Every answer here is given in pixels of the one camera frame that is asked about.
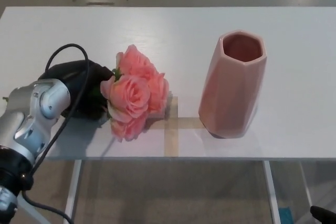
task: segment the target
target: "pink vase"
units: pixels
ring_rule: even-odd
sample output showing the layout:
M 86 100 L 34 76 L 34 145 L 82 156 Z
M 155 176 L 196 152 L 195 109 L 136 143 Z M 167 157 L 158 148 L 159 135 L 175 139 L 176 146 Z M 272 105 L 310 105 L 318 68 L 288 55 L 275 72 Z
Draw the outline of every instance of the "pink vase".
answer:
M 223 138 L 245 134 L 255 112 L 266 59 L 259 36 L 237 30 L 219 38 L 198 111 L 210 133 Z

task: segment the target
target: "white table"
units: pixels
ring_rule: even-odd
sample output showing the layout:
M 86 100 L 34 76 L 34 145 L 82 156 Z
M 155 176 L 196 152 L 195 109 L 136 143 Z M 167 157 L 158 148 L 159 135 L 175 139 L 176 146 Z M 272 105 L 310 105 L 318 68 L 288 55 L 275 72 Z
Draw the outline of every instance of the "white table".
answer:
M 235 29 L 259 34 L 268 61 L 248 132 L 219 140 L 205 129 L 179 129 L 178 157 L 264 161 L 274 222 L 280 223 L 268 161 L 336 158 L 335 17 L 336 8 L 9 7 L 0 19 L 0 93 L 36 80 L 64 44 L 83 46 L 91 60 L 111 69 L 116 53 L 135 44 L 166 72 L 179 117 L 195 118 L 218 37 Z M 77 59 L 81 52 L 67 49 L 55 62 Z M 73 121 L 65 129 L 48 158 L 78 160 L 67 213 L 80 160 L 121 157 L 164 157 L 164 130 L 119 143 L 108 123 L 96 130 Z

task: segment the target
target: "rose bouquet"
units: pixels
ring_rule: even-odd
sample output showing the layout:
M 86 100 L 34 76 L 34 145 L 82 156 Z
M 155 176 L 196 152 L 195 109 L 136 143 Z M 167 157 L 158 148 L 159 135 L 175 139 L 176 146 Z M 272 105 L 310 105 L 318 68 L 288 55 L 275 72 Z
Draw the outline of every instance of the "rose bouquet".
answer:
M 148 117 L 163 115 L 169 84 L 135 45 L 116 58 L 112 77 L 100 83 L 100 92 L 107 100 L 112 134 L 129 141 L 142 132 Z

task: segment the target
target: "green leaf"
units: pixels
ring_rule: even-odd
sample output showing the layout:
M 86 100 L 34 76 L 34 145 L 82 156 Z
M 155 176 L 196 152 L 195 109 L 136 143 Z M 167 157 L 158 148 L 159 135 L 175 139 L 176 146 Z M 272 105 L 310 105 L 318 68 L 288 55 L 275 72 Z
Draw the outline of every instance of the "green leaf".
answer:
M 120 77 L 122 76 L 122 73 L 120 71 L 120 68 L 114 68 L 112 70 L 112 73 L 114 73 L 114 76 L 115 76 L 115 81 L 119 81 Z

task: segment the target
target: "metal frame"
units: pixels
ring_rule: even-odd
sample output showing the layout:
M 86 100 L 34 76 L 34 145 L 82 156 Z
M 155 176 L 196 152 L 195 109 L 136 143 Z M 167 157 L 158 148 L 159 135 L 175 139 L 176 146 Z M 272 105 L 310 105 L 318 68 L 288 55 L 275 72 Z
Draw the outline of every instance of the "metal frame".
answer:
M 67 205 L 65 207 L 65 213 L 72 219 L 74 216 L 74 210 L 77 203 L 77 188 L 78 182 L 81 175 L 82 160 L 75 160 L 72 170 L 72 177 L 69 187 L 69 194 L 67 199 Z M 18 196 L 18 204 L 22 210 L 25 210 L 31 217 L 37 220 L 40 224 L 51 224 L 35 207 L 28 204 L 21 196 Z
M 268 199 L 269 199 L 269 204 L 270 204 L 270 207 L 271 207 L 273 224 L 281 224 L 279 209 L 278 209 L 278 202 L 277 202 L 276 192 L 275 192 L 275 188 L 274 188 L 274 182 L 273 182 L 273 178 L 272 178 L 271 167 L 270 167 L 269 161 L 263 161 L 262 164 L 263 164 L 263 167 L 264 167 L 265 179 L 266 179 L 267 190 L 268 190 Z M 73 171 L 72 171 L 72 177 L 71 177 L 68 199 L 67 199 L 67 205 L 66 205 L 66 208 L 65 208 L 65 213 L 71 219 L 74 216 L 74 211 L 75 211 L 76 203 L 77 203 L 77 188 L 78 188 L 79 179 L 80 179 L 80 175 L 81 175 L 81 168 L 82 168 L 82 160 L 75 160 L 75 164 L 73 166 Z M 311 205 L 310 193 L 309 193 L 309 189 L 307 187 L 306 178 L 304 176 L 301 163 L 300 163 L 300 168 L 301 168 L 301 172 L 302 172 L 302 176 L 303 176 L 303 180 L 304 180 L 304 184 L 305 184 L 304 186 L 306 187 L 306 192 L 307 192 L 309 204 Z M 40 224 L 51 224 L 34 207 L 29 205 L 22 198 L 21 195 L 19 195 L 19 197 L 18 197 L 18 203 L 19 203 L 19 206 L 21 207 L 21 209 L 25 210 L 31 217 L 36 219 L 38 221 L 38 223 L 40 223 Z

